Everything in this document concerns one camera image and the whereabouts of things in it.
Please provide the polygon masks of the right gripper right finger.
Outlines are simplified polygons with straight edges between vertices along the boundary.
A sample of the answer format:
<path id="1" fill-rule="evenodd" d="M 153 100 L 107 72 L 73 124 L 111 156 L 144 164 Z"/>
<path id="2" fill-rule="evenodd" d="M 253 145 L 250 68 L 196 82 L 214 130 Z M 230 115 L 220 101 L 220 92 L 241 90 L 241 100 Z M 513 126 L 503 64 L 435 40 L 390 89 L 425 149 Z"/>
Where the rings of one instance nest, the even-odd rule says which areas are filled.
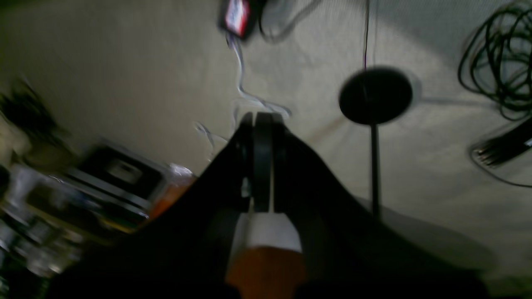
<path id="1" fill-rule="evenodd" d="M 488 299 L 472 270 L 404 239 L 367 211 L 272 116 L 273 208 L 295 226 L 307 281 L 295 299 Z"/>

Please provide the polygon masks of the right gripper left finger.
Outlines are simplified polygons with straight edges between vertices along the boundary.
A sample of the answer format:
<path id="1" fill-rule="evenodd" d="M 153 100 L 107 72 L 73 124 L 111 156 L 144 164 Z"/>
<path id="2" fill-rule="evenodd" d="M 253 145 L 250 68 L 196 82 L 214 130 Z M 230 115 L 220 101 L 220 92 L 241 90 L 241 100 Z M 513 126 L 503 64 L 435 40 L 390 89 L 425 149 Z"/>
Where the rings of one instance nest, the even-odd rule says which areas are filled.
<path id="1" fill-rule="evenodd" d="M 239 299 L 225 281 L 249 210 L 251 113 L 180 199 L 115 246 L 52 279 L 48 299 Z"/>

